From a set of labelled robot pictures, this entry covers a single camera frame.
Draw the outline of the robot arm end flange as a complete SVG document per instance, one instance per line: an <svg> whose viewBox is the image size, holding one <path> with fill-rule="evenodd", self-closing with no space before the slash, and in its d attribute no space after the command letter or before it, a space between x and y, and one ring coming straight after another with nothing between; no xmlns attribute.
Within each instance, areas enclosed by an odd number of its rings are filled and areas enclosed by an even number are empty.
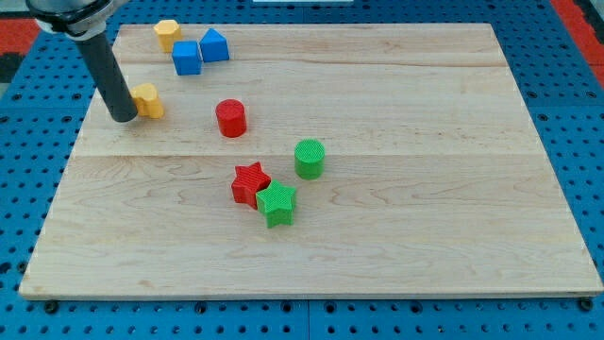
<svg viewBox="0 0 604 340"><path fill-rule="evenodd" d="M38 26L82 41L105 31L108 18L128 0L25 0Z"/></svg>

